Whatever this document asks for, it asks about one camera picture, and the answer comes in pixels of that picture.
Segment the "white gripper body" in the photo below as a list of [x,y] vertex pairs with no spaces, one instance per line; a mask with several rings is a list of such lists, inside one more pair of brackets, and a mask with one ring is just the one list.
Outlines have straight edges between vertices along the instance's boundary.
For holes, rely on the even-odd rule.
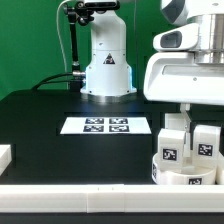
[[196,64],[188,52],[156,53],[143,92],[149,101],[224,105],[224,65]]

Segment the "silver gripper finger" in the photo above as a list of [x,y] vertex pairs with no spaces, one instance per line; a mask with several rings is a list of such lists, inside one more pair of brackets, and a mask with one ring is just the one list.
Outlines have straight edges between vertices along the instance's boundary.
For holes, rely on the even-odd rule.
[[188,114],[190,111],[191,105],[188,103],[181,103],[180,104],[180,112],[183,116],[184,120],[184,131],[186,132],[185,136],[185,145],[184,145],[184,156],[190,156],[190,144],[191,144],[191,134],[190,134],[190,126],[191,126],[191,118]]

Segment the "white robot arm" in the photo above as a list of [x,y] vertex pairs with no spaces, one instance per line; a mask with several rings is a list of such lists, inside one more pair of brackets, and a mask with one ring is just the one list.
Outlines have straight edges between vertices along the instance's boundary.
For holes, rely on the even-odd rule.
[[[92,25],[92,60],[83,91],[123,97],[134,88],[125,56],[125,31],[118,0],[84,0]],[[161,0],[161,12],[176,29],[154,37],[147,63],[146,108],[173,104],[224,107],[224,0]]]

